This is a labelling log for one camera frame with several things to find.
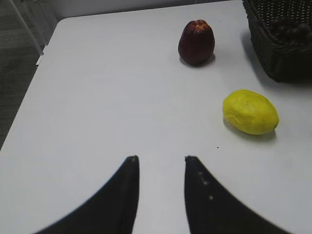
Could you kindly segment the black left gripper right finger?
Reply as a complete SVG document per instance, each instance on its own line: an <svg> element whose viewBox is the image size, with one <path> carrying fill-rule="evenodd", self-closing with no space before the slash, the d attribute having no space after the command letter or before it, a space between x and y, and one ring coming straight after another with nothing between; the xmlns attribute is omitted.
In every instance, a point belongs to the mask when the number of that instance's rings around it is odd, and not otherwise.
<svg viewBox="0 0 312 234"><path fill-rule="evenodd" d="M192 234L284 234L234 197L196 156L185 157L184 201Z"/></svg>

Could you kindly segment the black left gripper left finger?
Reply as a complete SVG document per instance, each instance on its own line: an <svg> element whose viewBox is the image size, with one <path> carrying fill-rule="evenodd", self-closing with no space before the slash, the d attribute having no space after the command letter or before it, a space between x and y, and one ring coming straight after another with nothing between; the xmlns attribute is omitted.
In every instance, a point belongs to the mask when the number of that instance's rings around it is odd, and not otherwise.
<svg viewBox="0 0 312 234"><path fill-rule="evenodd" d="M139 158L127 157L91 198L41 234L130 234L139 200Z"/></svg>

